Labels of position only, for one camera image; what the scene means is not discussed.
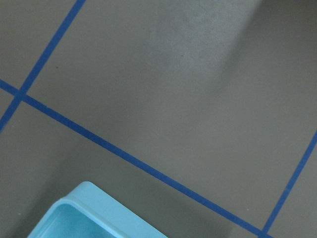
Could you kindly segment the light blue plastic bin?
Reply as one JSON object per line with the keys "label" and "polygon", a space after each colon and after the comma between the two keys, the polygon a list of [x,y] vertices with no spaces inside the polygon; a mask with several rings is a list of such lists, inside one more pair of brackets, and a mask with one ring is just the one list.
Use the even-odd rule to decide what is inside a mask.
{"label": "light blue plastic bin", "polygon": [[165,235],[89,181],[56,201],[31,238],[163,238]]}

